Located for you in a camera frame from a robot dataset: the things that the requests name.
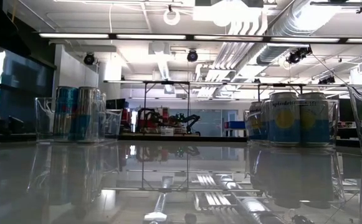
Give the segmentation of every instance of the wall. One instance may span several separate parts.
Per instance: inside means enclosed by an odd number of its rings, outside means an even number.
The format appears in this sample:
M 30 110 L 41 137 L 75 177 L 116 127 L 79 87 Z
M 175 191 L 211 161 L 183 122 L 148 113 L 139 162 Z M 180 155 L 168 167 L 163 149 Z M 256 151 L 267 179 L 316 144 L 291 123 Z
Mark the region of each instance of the wall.
M 57 70 L 52 91 L 53 97 L 56 97 L 55 90 L 58 86 L 98 87 L 98 74 L 67 53 L 63 45 L 56 45 L 55 65 Z

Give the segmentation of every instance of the red bull can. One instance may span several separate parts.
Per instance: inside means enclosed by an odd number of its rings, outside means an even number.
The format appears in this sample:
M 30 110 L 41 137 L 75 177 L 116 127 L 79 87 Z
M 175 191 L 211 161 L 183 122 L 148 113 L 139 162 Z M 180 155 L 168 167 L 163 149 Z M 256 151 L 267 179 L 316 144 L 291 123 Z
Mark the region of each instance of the red bull can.
M 77 140 L 99 141 L 99 111 L 101 93 L 98 88 L 80 87 L 77 108 Z
M 69 86 L 59 86 L 56 89 L 53 131 L 55 141 L 68 141 L 75 137 L 78 93 L 77 88 Z

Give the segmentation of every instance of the yellow circle label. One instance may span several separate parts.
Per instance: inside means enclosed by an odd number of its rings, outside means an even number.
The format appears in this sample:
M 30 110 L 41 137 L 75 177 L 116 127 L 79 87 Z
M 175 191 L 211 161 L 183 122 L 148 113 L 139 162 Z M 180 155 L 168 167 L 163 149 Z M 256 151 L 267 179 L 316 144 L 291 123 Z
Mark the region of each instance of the yellow circle label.
M 308 130 L 315 124 L 315 116 L 309 111 L 301 111 L 301 127 Z
M 279 111 L 275 123 L 280 128 L 290 128 L 294 124 L 294 115 L 290 110 Z

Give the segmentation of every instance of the ceiling camera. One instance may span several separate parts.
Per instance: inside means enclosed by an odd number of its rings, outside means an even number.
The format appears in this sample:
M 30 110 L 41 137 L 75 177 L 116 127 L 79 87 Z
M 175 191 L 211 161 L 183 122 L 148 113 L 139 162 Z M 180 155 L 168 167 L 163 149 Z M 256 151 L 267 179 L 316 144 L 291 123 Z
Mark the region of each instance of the ceiling camera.
M 196 50 L 190 50 L 188 53 L 188 62 L 195 62 L 198 60 L 198 53 L 196 53 Z
M 95 57 L 93 56 L 93 53 L 92 52 L 87 53 L 87 55 L 83 59 L 83 62 L 86 65 L 93 65 L 93 63 L 95 62 Z
M 312 54 L 311 47 L 301 47 L 297 50 L 290 52 L 290 55 L 286 58 L 286 62 L 289 64 L 299 63 L 301 60 L 305 59 L 307 55 Z

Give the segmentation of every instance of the spindrift can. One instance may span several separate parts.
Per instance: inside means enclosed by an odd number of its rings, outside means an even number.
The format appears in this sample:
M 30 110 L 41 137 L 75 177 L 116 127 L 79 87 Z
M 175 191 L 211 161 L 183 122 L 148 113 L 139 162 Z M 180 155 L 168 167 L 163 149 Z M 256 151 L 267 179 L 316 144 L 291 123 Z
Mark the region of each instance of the spindrift can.
M 330 140 L 329 105 L 323 93 L 304 93 L 299 96 L 301 143 L 326 145 Z
M 261 140 L 261 104 L 262 102 L 252 102 L 249 109 L 249 137 L 251 140 Z
M 300 142 L 300 107 L 292 92 L 274 93 L 269 104 L 269 141 L 276 144 Z
M 55 141 L 73 140 L 79 90 L 74 87 L 59 86 L 56 89 L 54 118 Z
M 94 87 L 80 87 L 77 109 L 77 140 L 99 141 L 100 90 Z

